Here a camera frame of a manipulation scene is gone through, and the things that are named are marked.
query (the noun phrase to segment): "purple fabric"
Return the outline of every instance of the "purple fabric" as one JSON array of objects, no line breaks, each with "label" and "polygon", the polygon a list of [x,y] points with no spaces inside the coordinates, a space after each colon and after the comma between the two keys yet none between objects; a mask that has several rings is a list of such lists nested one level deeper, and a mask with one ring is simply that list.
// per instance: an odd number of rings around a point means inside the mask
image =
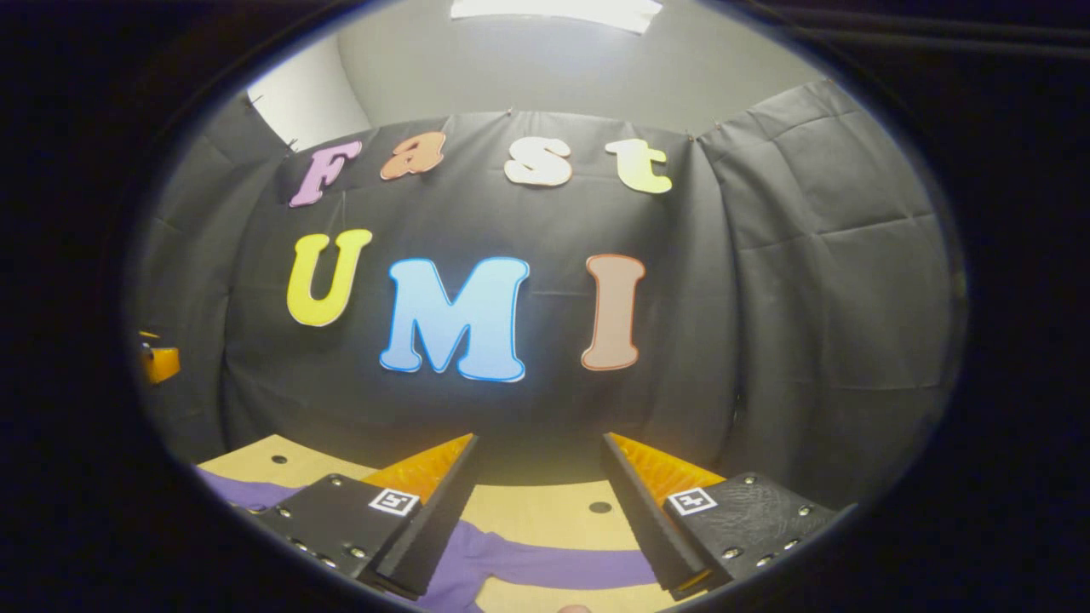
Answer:
[{"label": "purple fabric", "polygon": [[[249,483],[197,472],[221,497],[246,508],[271,507],[302,488]],[[435,613],[483,613],[474,602],[485,579],[495,576],[525,586],[601,590],[655,582],[639,550],[586,551],[513,543],[459,521],[416,606]]]}]

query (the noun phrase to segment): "foam letter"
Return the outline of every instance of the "foam letter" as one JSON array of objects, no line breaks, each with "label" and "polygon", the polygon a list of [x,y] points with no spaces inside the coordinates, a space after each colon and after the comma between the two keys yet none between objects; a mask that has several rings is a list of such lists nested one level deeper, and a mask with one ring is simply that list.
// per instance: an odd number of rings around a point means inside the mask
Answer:
[{"label": "foam letter", "polygon": [[367,230],[348,230],[337,237],[340,254],[337,256],[337,268],[334,269],[334,283],[325,298],[315,300],[311,296],[314,268],[318,264],[318,254],[329,245],[329,237],[307,235],[299,239],[295,243],[295,263],[291,267],[291,279],[288,280],[288,311],[296,322],[322,327],[341,316],[348,306],[360,250],[370,242],[371,232]]},{"label": "foam letter", "polygon": [[392,371],[416,372],[423,360],[413,349],[415,333],[435,372],[450,364],[469,333],[458,372],[465,378],[513,383],[525,374],[514,354],[514,304],[530,266],[513,257],[489,257],[473,268],[450,302],[431,260],[402,260],[390,266],[397,284],[390,345],[378,362]]},{"label": "foam letter", "polygon": [[617,175],[629,188],[638,192],[661,194],[674,187],[669,177],[659,177],[651,170],[652,161],[666,164],[666,153],[647,147],[646,141],[617,141],[606,145],[606,151],[617,154]]},{"label": "foam letter", "polygon": [[632,312],[635,284],[643,278],[639,260],[625,255],[592,255],[586,269],[598,286],[594,310],[594,340],[583,351],[583,366],[592,371],[614,371],[631,366],[640,358],[632,345]]},{"label": "foam letter", "polygon": [[322,197],[322,185],[331,185],[344,168],[344,159],[352,159],[363,151],[363,143],[352,141],[344,145],[337,145],[327,149],[318,149],[311,156],[311,169],[303,178],[303,184],[299,187],[288,206],[306,206],[318,202]]},{"label": "foam letter", "polygon": [[564,141],[526,136],[511,143],[509,151],[514,159],[504,164],[504,173],[514,183],[562,185],[571,179],[571,165],[564,159],[571,148]]},{"label": "foam letter", "polygon": [[405,175],[427,172],[443,161],[443,143],[447,135],[443,132],[425,132],[402,142],[393,148],[393,157],[388,159],[378,176],[385,180],[397,179]]}]

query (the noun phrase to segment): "orange object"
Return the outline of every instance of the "orange object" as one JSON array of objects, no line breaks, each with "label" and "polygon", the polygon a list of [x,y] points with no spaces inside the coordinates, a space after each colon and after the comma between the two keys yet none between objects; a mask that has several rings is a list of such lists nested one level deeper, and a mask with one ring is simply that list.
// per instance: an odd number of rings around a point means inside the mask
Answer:
[{"label": "orange object", "polygon": [[693,488],[707,488],[726,481],[725,478],[710,470],[704,470],[697,465],[649,447],[643,443],[637,443],[613,432],[609,435],[623,452],[625,458],[635,469],[640,481],[655,498],[658,508],[663,508],[666,496],[670,494]]},{"label": "orange object", "polygon": [[459,436],[446,443],[410,456],[397,464],[373,472],[364,479],[379,488],[390,488],[420,496],[421,504],[427,504],[435,489],[439,486],[455,460],[462,454],[473,434]]},{"label": "orange object", "polygon": [[158,385],[182,370],[178,349],[153,349],[144,347],[144,371],[152,385]]}]

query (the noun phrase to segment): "ceiling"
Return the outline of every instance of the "ceiling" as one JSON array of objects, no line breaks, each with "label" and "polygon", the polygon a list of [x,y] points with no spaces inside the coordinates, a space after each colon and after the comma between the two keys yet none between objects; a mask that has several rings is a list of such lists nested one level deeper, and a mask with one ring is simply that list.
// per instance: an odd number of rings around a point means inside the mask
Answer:
[{"label": "ceiling", "polygon": [[700,134],[823,79],[720,9],[659,0],[643,35],[559,17],[450,20],[451,0],[383,2],[250,88],[296,149],[401,121],[516,108]]}]

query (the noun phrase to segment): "black fabric backdrop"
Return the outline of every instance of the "black fabric backdrop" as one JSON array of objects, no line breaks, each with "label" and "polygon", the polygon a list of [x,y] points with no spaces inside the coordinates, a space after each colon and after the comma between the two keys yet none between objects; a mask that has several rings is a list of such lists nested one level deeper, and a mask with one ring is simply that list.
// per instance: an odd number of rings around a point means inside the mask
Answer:
[{"label": "black fabric backdrop", "polygon": [[[209,166],[210,147],[189,154],[156,214],[178,231],[153,232],[137,286],[140,325],[182,350],[182,374],[150,404],[186,458],[276,433],[379,467],[472,431],[488,456],[483,481],[549,483],[601,478],[597,436],[613,430],[839,506],[900,468],[941,413],[953,299],[929,194],[831,83],[774,97],[695,142],[519,111],[347,135],[322,146],[360,140],[363,152],[301,208],[287,202],[314,149],[284,158],[256,113],[239,112],[231,124],[245,131],[232,141],[258,143],[264,157],[221,168]],[[378,178],[398,143],[434,130],[447,135],[439,166]],[[508,147],[522,136],[565,141],[571,181],[508,181]],[[666,152],[655,171],[673,190],[621,183],[604,147],[631,137]],[[323,328],[296,323],[286,304],[295,241],[353,228],[374,239],[348,309]],[[315,296],[335,253],[319,257]],[[640,360],[613,372],[580,364],[595,296],[584,263],[601,253],[647,271],[633,326]],[[516,338],[525,377],[470,381],[426,361],[411,374],[383,369],[389,266],[429,259],[455,296],[489,256],[530,264]]]}]

